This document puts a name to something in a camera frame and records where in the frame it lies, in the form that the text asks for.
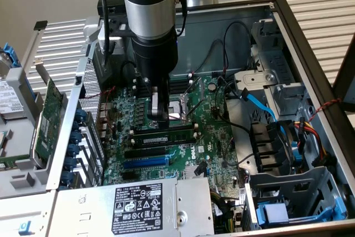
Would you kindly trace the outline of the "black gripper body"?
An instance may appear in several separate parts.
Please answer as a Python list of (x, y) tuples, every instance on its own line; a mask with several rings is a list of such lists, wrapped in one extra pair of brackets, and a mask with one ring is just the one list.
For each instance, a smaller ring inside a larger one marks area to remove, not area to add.
[(138, 69), (151, 82), (168, 79), (178, 62), (178, 43), (175, 28), (158, 39), (131, 39)]

